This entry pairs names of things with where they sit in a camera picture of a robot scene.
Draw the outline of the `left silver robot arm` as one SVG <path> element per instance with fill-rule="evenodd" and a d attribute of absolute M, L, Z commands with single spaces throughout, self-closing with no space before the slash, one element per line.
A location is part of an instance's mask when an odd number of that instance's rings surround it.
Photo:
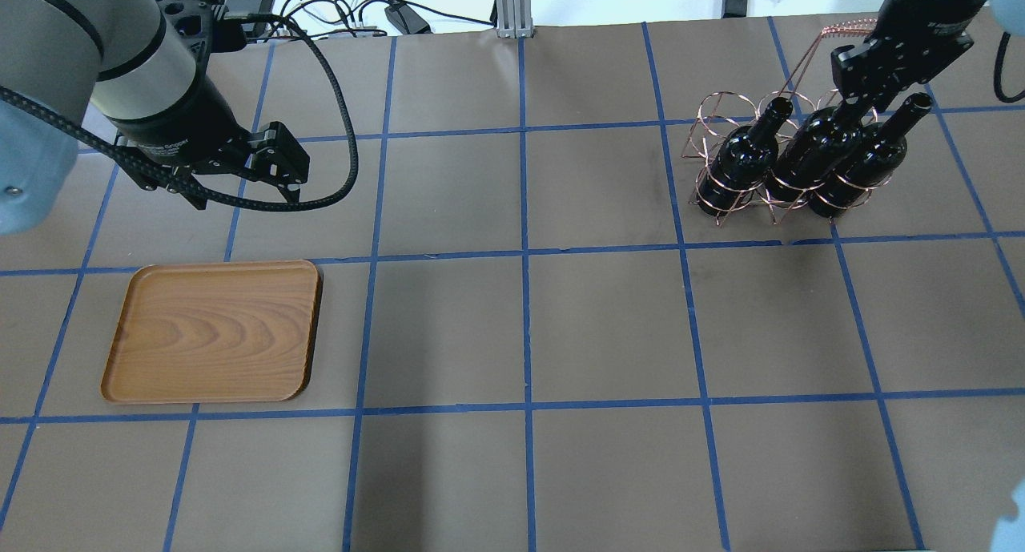
<path fill-rule="evenodd" d="M 197 209 L 308 208 L 308 152 L 282 123 L 242 128 L 207 73 L 268 20 L 219 0 L 2 0 L 2 233 L 47 219 L 81 144 Z"/>

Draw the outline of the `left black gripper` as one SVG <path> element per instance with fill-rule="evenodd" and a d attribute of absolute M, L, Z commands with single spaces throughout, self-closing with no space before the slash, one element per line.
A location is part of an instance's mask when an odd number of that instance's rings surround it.
<path fill-rule="evenodd" d="M 297 212 L 300 193 L 310 175 L 310 155 L 282 122 L 270 122 L 257 132 L 241 131 L 206 158 L 171 165 L 158 163 L 158 172 L 201 187 L 201 175 L 233 175 L 247 182 L 265 183 L 284 199 L 272 208 L 253 208 L 254 212 Z"/>

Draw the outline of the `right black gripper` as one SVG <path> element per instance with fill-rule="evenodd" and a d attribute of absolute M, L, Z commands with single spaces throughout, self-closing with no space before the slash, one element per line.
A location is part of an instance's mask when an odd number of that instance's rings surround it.
<path fill-rule="evenodd" d="M 912 85 L 926 84 L 975 44 L 969 22 L 878 18 L 859 45 L 832 50 L 832 80 L 843 99 L 886 111 Z"/>

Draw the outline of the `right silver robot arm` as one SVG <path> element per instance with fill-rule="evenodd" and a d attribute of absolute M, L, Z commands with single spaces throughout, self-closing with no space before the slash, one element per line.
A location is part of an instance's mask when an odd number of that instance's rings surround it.
<path fill-rule="evenodd" d="M 995 60 L 995 94 L 1017 103 L 1023 93 L 1007 95 L 1002 65 L 1007 44 L 1024 34 L 1024 0 L 883 0 L 874 29 L 859 45 L 830 55 L 832 81 L 847 102 L 885 111 L 913 84 L 925 85 L 975 44 L 967 28 L 989 6 L 1003 29 Z"/>

